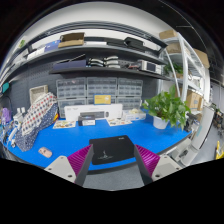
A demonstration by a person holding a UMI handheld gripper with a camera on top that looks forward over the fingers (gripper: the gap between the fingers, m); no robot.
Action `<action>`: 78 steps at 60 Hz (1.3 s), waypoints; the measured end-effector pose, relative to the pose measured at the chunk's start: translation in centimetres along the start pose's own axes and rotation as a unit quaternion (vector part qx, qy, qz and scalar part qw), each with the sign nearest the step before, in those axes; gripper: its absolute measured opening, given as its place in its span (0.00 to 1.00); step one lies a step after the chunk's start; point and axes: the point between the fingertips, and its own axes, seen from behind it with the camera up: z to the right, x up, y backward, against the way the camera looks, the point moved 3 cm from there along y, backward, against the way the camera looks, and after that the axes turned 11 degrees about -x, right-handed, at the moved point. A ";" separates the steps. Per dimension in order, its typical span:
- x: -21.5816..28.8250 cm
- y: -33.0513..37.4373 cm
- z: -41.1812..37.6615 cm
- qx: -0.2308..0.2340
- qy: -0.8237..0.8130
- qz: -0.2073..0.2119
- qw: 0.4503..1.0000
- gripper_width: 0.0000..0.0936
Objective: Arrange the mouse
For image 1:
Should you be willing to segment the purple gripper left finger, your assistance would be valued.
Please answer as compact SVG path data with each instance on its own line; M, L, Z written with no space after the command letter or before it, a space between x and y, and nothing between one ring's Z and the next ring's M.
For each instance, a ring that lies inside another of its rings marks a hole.
M90 144L75 153L59 156L45 168L56 176L68 180L78 186L82 186L93 157L93 145Z

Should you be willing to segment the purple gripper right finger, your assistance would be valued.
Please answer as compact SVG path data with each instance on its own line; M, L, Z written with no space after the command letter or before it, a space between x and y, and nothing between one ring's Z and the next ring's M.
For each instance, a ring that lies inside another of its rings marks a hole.
M181 170L168 155L159 156L137 144L134 145L134 156L145 185Z

